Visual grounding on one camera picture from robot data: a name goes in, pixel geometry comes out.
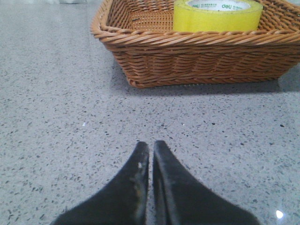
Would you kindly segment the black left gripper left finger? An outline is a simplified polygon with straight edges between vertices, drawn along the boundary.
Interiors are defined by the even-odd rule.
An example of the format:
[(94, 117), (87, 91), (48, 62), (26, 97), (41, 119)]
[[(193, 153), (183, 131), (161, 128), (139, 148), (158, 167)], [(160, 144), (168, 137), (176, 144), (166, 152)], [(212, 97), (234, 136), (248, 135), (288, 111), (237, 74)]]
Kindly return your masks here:
[(143, 225), (149, 183), (149, 147), (138, 142), (114, 178), (88, 200), (58, 216), (53, 225)]

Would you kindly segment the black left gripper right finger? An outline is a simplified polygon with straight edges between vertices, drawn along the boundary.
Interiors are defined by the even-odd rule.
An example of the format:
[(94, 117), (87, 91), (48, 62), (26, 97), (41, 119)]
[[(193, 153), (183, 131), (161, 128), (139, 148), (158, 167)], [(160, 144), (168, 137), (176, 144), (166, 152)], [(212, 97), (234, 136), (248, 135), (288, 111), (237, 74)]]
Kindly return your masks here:
[(192, 176), (164, 141), (154, 144), (153, 187), (159, 225), (257, 225), (248, 211), (213, 193)]

